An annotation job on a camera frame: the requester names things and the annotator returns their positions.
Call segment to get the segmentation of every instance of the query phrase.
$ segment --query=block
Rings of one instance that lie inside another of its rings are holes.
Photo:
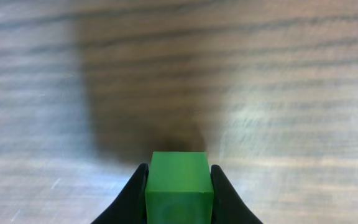
[[[145,190],[149,224],[210,224],[213,186],[205,152],[154,152]]]

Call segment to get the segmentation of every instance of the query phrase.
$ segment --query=green block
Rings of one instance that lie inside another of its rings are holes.
[[[154,152],[145,190],[149,224],[210,224],[214,191],[205,152]]]

